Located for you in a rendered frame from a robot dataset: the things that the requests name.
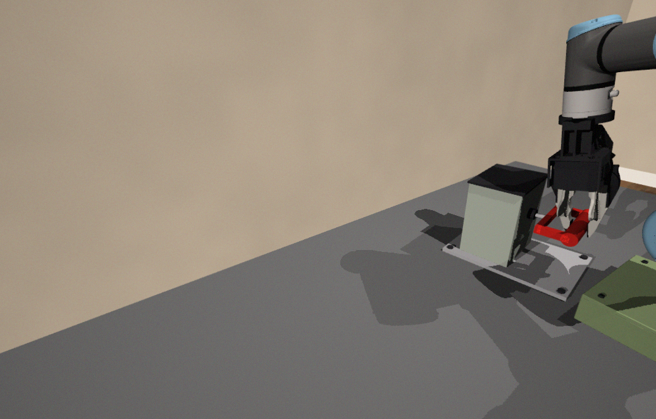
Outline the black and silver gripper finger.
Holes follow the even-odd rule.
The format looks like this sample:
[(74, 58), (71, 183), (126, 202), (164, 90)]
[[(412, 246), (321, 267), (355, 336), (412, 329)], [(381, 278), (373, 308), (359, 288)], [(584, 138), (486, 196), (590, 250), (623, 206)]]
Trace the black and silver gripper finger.
[(606, 213), (612, 200), (614, 200), (614, 196), (619, 190), (621, 183), (619, 165), (611, 165), (609, 173), (603, 178), (603, 180), (603, 187), (599, 192), (589, 192), (591, 204), (588, 212), (589, 223), (587, 223), (587, 237), (590, 237), (597, 229), (604, 213)]
[(561, 223), (566, 231), (574, 220), (571, 216), (571, 211), (573, 209), (571, 199), (576, 191), (554, 189), (554, 184), (551, 187), (556, 196), (556, 207), (559, 207), (559, 209), (557, 209), (557, 217), (560, 217)]

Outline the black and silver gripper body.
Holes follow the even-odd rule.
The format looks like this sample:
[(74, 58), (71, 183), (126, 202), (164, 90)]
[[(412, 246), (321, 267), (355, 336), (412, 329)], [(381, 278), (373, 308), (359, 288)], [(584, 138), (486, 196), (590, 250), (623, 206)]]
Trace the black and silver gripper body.
[(559, 125), (563, 122), (561, 149), (548, 158), (547, 188), (554, 184), (554, 189), (589, 192), (601, 190), (603, 178), (614, 164), (612, 159), (615, 154), (609, 147), (602, 147), (598, 142), (598, 124), (610, 122), (614, 116), (613, 109), (611, 113), (581, 119), (559, 115)]

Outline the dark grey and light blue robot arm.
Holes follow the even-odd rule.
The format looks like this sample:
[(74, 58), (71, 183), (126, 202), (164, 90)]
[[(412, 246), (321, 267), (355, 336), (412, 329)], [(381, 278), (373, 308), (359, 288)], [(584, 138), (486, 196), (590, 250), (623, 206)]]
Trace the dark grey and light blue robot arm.
[[(611, 113), (619, 95), (614, 90), (617, 72), (656, 69), (656, 16), (622, 22), (620, 15), (609, 15), (569, 29), (562, 116)], [(642, 226), (642, 240), (656, 261), (656, 210)]]

